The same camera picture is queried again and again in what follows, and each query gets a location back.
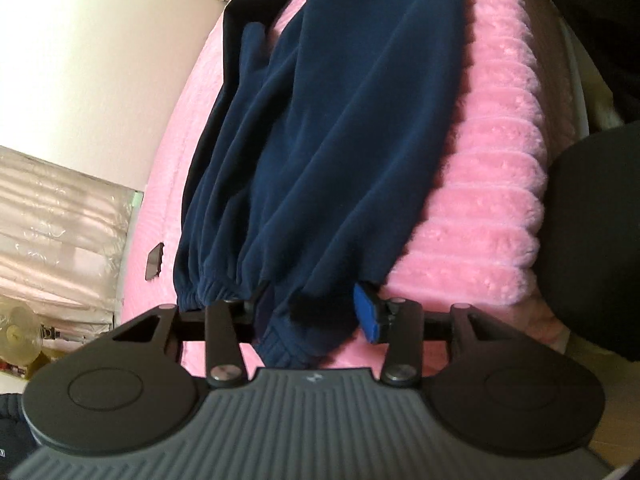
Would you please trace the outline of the navy fleece sweatpants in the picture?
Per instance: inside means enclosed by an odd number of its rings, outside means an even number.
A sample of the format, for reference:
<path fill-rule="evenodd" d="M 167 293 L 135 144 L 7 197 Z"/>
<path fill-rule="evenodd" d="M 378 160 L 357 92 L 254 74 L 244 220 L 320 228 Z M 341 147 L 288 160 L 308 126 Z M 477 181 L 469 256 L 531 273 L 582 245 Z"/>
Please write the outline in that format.
<path fill-rule="evenodd" d="M 267 366 L 308 368 L 357 326 L 352 294 L 400 257 L 459 94 L 466 0 L 231 0 L 224 82 L 195 150 L 182 310 L 246 299 Z"/>

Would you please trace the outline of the black smartphone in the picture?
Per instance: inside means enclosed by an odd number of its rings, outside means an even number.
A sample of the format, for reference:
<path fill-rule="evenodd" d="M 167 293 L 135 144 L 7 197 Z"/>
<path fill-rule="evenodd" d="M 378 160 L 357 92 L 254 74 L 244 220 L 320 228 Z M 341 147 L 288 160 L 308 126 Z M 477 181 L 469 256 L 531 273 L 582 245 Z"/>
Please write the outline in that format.
<path fill-rule="evenodd" d="M 162 273 L 164 243 L 156 244 L 148 253 L 145 263 L 144 279 L 149 282 Z"/>

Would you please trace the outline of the pink ribbed bed blanket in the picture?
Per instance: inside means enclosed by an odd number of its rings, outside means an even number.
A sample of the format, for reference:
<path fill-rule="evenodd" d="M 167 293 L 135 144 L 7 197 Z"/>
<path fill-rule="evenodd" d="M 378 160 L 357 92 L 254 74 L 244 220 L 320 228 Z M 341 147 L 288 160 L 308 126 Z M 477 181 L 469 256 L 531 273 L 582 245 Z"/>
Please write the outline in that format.
<path fill-rule="evenodd" d="M 536 287 L 547 169 L 576 142 L 570 56 L 550 0 L 468 0 L 464 83 L 442 170 L 382 293 L 429 311 L 465 302 L 564 351 L 570 332 Z M 209 34 L 169 119 L 126 263 L 123 321 L 176 299 L 172 267 L 186 174 L 222 84 L 222 30 Z M 162 273 L 145 281 L 164 243 Z"/>

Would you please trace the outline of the pink sheer curtain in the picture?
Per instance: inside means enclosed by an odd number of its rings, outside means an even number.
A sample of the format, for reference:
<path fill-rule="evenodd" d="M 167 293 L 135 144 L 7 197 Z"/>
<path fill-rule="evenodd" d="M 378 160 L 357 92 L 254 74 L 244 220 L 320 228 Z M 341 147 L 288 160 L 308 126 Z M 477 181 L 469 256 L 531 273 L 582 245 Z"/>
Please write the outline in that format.
<path fill-rule="evenodd" d="M 120 310 L 139 193 L 1 150 L 1 292 L 76 310 Z"/>

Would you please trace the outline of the black puffer jacket left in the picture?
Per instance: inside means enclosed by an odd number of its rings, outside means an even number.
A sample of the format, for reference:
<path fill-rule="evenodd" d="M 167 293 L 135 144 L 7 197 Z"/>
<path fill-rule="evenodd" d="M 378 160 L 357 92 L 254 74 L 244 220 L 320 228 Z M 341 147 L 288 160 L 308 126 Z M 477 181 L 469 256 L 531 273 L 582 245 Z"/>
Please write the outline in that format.
<path fill-rule="evenodd" d="M 1 395 L 0 448 L 2 478 L 38 448 L 24 414 L 21 393 Z"/>

